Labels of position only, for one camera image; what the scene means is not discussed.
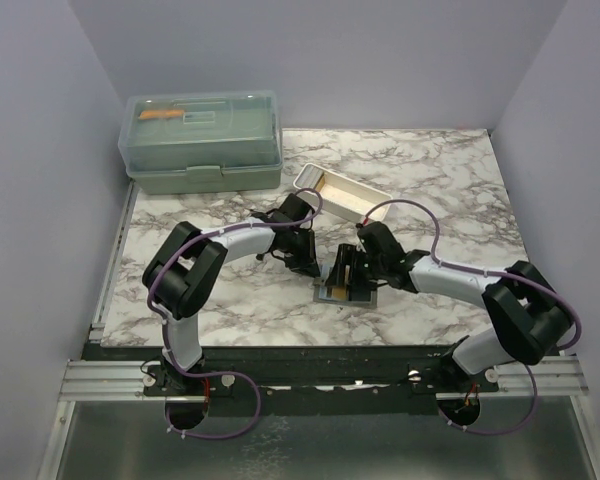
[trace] gray wall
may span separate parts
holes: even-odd
[[[64,0],[0,0],[0,479],[35,478],[126,190],[121,104]]]
[[[600,0],[569,0],[493,143],[531,258],[583,317],[600,424]]]
[[[294,127],[495,127],[564,0],[70,0],[123,100],[274,89]]]

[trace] open white box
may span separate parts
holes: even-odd
[[[351,180],[339,173],[307,163],[293,181],[296,189],[313,188],[320,192],[323,198],[323,210],[333,213],[353,223],[361,221],[362,217],[380,202],[393,198],[388,193],[368,187],[360,182]],[[301,192],[298,195],[312,206],[318,205],[315,195]],[[371,219],[381,221],[391,205],[385,205],[371,214]]]

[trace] plastic box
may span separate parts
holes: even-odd
[[[282,132],[273,92],[132,97],[118,148],[150,194],[280,185]]]
[[[369,210],[385,200],[393,198],[388,193],[351,180],[332,170],[307,163],[293,181],[296,189],[313,188],[322,195],[323,210],[340,218],[358,223]],[[318,199],[308,192],[298,195],[316,207]],[[371,220],[381,221],[391,205],[385,205],[371,214]]]

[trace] gray marble vein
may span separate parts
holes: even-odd
[[[285,130],[284,153],[277,190],[138,194],[105,314],[103,346],[161,345],[158,318],[145,305],[140,279],[176,223],[222,226],[248,217],[251,209],[279,205],[307,162],[427,205],[440,218],[439,254],[446,260],[499,266],[526,258],[484,130]],[[405,250],[429,249],[433,225],[423,213],[394,205],[385,222]],[[354,226],[330,214],[321,215],[314,229],[321,261],[332,261],[339,243],[356,240]],[[203,345],[451,343],[487,325],[486,314],[470,305],[390,288],[380,289],[375,310],[313,303],[311,279],[271,257],[225,265],[200,315]]]

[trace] container lid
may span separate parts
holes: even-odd
[[[118,146],[128,172],[275,165],[281,161],[273,92],[132,97]]]

